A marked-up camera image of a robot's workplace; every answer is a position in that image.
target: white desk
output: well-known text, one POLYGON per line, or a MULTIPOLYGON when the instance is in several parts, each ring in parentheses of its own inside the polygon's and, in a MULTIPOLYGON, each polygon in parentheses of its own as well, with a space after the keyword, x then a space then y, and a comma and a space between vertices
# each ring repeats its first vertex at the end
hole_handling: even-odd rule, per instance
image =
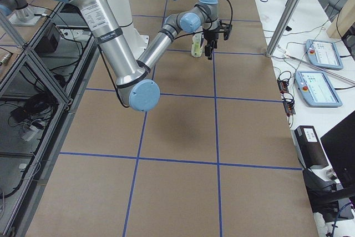
MULTIPOLYGON (((260 19, 263 25, 264 30, 274 31, 282 12, 285 8, 287 0, 268 0, 267 2, 261 2, 260 0, 256 0, 257 9, 260 15, 260 19)), ((326 29, 330 26, 330 21, 328 21, 328 17, 323 11, 321 5, 318 0, 300 0, 288 26, 292 28, 291 31, 285 31, 284 36, 281 38, 279 45, 282 48, 286 48, 287 43, 289 42, 297 42, 297 43, 305 43, 308 39, 320 39, 324 41, 339 41, 338 39, 330 39, 326 33, 326 29)), ((269 43, 270 38, 272 36, 272 32, 264 31, 264 35, 266 37, 267 43, 269 43)), ((346 49, 343 42, 337 43, 337 48, 341 56, 349 55, 348 50, 346 49)), ((287 51, 289 55, 294 56, 296 58, 301 59, 305 54, 305 46, 300 44, 290 43, 287 46, 287 51)), ((274 56, 283 57, 283 53, 278 49, 275 50, 274 56)), ((290 65, 297 68, 299 62, 286 59, 285 63, 282 59, 277 59, 275 57, 272 58, 274 67, 279 68, 282 72, 284 70, 289 70, 293 74, 295 69, 293 69, 290 65)), ((355 80, 355 61, 352 57, 342 58, 342 62, 344 65, 343 70, 332 70, 333 72, 349 78, 351 80, 355 80)), ((313 70, 311 67, 301 64, 298 70, 313 70)), ((275 69, 275 75, 278 77, 279 71, 275 69)), ((352 84, 345 83, 331 75, 328 75, 332 84, 336 88, 344 88, 349 87, 352 84)), ((293 93, 295 97, 295 111, 296 115, 293 116, 293 124, 291 130, 296 129, 299 125, 313 125, 316 129, 318 137, 323 136, 327 133, 331 128, 333 128, 337 123, 339 123, 342 119, 344 119, 348 114, 355 110, 355 89, 349 90, 339 90, 337 91, 339 97, 341 98, 343 105, 339 108, 310 108, 303 101, 302 96, 299 94, 296 86, 293 86, 293 79, 290 80, 289 85, 290 92, 293 93)), ((328 180, 326 178, 326 169, 315 171, 317 175, 319 175, 324 180, 328 180)), ((321 229, 321 222, 319 217, 315 215, 315 220, 317 222, 318 231, 320 236, 324 236, 324 230, 326 231, 326 227, 321 229)), ((342 236, 354 236, 355 234, 355 220, 347 220, 347 221, 339 221, 337 222, 337 226, 339 228, 336 229, 334 237, 342 237, 342 236)), ((327 223, 327 227, 331 231, 331 223, 327 223)))

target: bottle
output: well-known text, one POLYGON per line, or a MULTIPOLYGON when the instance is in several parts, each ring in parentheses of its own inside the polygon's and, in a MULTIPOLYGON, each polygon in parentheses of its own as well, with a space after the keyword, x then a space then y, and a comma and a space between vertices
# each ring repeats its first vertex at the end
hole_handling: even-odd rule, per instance
POLYGON ((192 36, 191 55, 195 58, 199 58, 202 55, 204 49, 204 33, 202 32, 202 26, 192 36))

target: blue cable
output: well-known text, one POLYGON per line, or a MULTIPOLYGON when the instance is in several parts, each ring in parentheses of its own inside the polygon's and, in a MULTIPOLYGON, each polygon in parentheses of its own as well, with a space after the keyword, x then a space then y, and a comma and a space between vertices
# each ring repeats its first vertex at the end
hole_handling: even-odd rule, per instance
POLYGON ((333 224, 333 230, 332 230, 332 235, 331 235, 331 237, 334 237, 334 231, 335 231, 335 227, 336 227, 337 221, 338 221, 338 219, 339 219, 339 217, 340 217, 340 213, 344 210, 344 208, 346 208, 348 205, 351 205, 351 204, 352 204, 352 202, 349 202, 349 203, 345 204, 345 205, 344 205, 342 208, 340 208, 340 210, 338 211, 337 216, 335 217, 334 224, 333 224))

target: blue framed tablet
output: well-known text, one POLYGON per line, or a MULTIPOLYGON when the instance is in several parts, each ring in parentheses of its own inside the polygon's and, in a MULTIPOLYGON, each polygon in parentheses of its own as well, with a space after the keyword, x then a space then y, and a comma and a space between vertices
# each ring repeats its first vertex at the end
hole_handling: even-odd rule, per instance
POLYGON ((343 105, 325 72, 296 71, 295 81, 310 107, 335 108, 343 105))
POLYGON ((308 58, 313 65, 327 69, 343 68, 335 42, 309 39, 306 42, 306 49, 308 58))

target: black monitor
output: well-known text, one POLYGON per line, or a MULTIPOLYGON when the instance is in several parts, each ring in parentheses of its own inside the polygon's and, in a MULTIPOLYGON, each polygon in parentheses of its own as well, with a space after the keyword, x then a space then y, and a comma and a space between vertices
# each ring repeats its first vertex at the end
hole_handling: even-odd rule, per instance
MULTIPOLYGON (((321 137, 321 142, 343 187, 355 186, 355 111, 321 137)), ((355 196, 350 199, 355 203, 355 196)))

